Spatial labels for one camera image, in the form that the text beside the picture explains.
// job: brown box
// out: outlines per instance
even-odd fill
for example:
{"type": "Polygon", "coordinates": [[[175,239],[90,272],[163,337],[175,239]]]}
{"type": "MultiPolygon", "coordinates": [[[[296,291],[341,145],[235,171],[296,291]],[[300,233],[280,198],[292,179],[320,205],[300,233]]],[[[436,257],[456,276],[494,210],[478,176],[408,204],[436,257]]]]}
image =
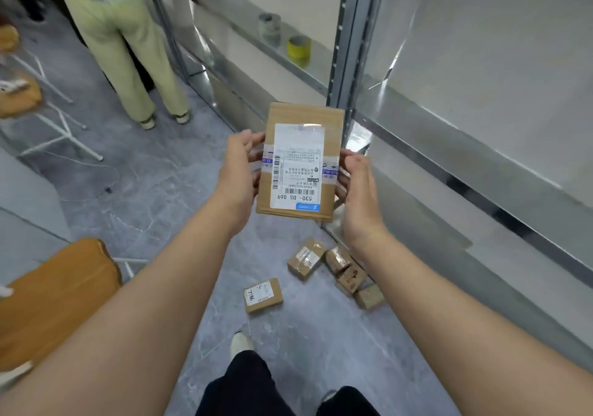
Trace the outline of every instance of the brown box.
{"type": "Polygon", "coordinates": [[[270,104],[257,213],[333,219],[344,111],[270,104]]]}
{"type": "Polygon", "coordinates": [[[243,298],[245,299],[245,313],[247,314],[279,304],[284,300],[277,278],[271,278],[246,288],[243,291],[243,298]]]}
{"type": "Polygon", "coordinates": [[[327,251],[319,241],[309,238],[299,251],[288,259],[288,270],[301,280],[307,279],[322,262],[327,251]]]}
{"type": "Polygon", "coordinates": [[[367,273],[356,263],[348,266],[344,273],[337,278],[336,286],[348,297],[367,279],[367,273]]]}
{"type": "Polygon", "coordinates": [[[348,249],[343,246],[337,245],[333,249],[330,249],[326,253],[326,263],[330,268],[333,275],[340,275],[348,266],[354,261],[348,253],[348,249]]]}
{"type": "Polygon", "coordinates": [[[385,300],[383,293],[376,283],[355,292],[354,299],[356,299],[358,306],[364,310],[370,310],[385,300]]]}

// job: packing tape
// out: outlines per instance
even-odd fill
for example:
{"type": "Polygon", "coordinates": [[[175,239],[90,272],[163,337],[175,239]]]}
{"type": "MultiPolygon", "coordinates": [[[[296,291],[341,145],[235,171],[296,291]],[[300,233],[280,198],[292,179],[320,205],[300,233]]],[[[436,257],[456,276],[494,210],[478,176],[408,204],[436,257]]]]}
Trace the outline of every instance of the packing tape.
{"type": "Polygon", "coordinates": [[[264,38],[279,38],[281,22],[276,13],[262,13],[257,19],[257,31],[264,38]]]}
{"type": "Polygon", "coordinates": [[[305,35],[293,35],[286,44],[286,54],[292,60],[304,60],[311,55],[311,39],[305,35]]]}

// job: woman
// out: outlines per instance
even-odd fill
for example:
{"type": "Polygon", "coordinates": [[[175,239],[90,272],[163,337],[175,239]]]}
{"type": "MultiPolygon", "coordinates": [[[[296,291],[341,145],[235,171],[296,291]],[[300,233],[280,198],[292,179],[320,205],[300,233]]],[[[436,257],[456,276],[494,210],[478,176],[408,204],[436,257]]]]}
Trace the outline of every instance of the woman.
{"type": "Polygon", "coordinates": [[[126,49],[132,47],[179,124],[189,121],[189,103],[169,64],[162,37],[143,0],[64,0],[78,30],[111,82],[123,107],[145,129],[155,127],[155,105],[126,49]]]}

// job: package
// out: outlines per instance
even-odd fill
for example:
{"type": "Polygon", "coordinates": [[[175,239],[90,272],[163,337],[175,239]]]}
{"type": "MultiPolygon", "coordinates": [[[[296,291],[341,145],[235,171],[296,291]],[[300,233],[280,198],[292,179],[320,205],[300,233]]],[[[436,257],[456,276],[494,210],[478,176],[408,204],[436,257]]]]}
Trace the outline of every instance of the package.
{"type": "Polygon", "coordinates": [[[353,260],[345,247],[337,245],[327,251],[326,263],[331,273],[337,277],[353,263],[353,260]]]}
{"type": "Polygon", "coordinates": [[[352,262],[346,268],[344,273],[337,278],[336,286],[348,297],[352,297],[354,292],[367,279],[367,273],[359,265],[352,262]]]}
{"type": "Polygon", "coordinates": [[[307,279],[322,262],[327,251],[319,241],[309,238],[300,250],[288,259],[288,270],[301,280],[307,279]]]}
{"type": "Polygon", "coordinates": [[[355,292],[354,299],[356,299],[358,306],[364,310],[370,310],[385,300],[383,293],[376,283],[355,292]]]}
{"type": "Polygon", "coordinates": [[[333,219],[344,111],[270,104],[257,213],[333,219]]]}
{"type": "Polygon", "coordinates": [[[245,298],[245,313],[248,315],[262,308],[279,304],[284,300],[277,278],[271,278],[266,282],[247,288],[243,292],[243,297],[245,298]]]}

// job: metal shelf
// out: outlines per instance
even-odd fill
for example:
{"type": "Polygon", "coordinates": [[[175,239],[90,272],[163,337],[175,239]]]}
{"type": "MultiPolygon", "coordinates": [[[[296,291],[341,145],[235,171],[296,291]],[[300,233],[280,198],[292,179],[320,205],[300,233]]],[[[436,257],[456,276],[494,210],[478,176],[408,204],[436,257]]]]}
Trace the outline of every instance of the metal shelf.
{"type": "Polygon", "coordinates": [[[327,96],[333,53],[324,45],[311,41],[311,56],[306,64],[298,65],[286,54],[286,43],[293,35],[303,35],[294,27],[282,22],[277,44],[263,39],[257,31],[257,21],[264,9],[248,0],[192,0],[211,14],[224,19],[245,40],[286,68],[314,90],[327,96]]]}
{"type": "Polygon", "coordinates": [[[355,121],[593,287],[593,209],[386,83],[365,82],[355,121]]]}

